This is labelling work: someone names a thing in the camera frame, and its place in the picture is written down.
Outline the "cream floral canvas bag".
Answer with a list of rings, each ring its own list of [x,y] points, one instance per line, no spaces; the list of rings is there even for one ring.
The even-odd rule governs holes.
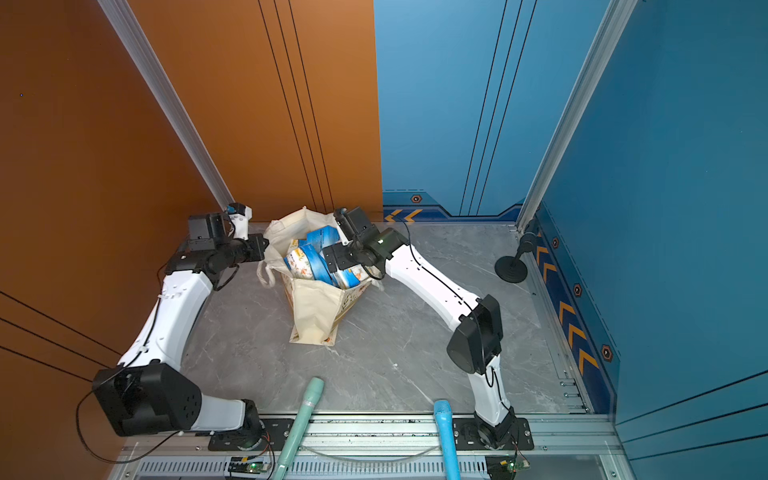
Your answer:
[[[342,289],[335,279],[335,272],[330,272],[335,286],[293,277],[284,257],[299,245],[299,241],[304,239],[308,232],[324,226],[336,227],[331,214],[302,208],[272,221],[264,232],[269,246],[264,262],[258,267],[257,275],[262,285],[268,287],[273,287],[278,278],[283,281],[293,312],[294,326],[290,337],[292,343],[333,346],[342,318],[369,287],[381,285],[369,276],[355,288]]]

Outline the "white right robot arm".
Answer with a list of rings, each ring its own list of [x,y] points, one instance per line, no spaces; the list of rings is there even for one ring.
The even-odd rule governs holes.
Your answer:
[[[452,336],[446,347],[453,363],[468,375],[474,395],[478,436],[491,449],[513,438],[517,417],[503,387],[503,324],[495,297],[479,297],[450,280],[415,248],[411,235],[379,229],[360,208],[333,214],[340,242],[322,250],[331,272],[360,266],[381,280],[388,276],[408,287],[440,316]]]

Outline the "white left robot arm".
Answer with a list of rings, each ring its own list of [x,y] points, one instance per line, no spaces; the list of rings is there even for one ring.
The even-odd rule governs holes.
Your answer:
[[[188,236],[164,267],[160,292],[141,332],[118,365],[99,371],[92,382],[117,435],[221,434],[241,449],[261,440],[263,425],[253,401],[205,395],[180,371],[204,304],[227,283],[223,273],[264,258],[269,242],[250,234],[251,215],[249,207],[231,203],[223,213],[189,218]]]

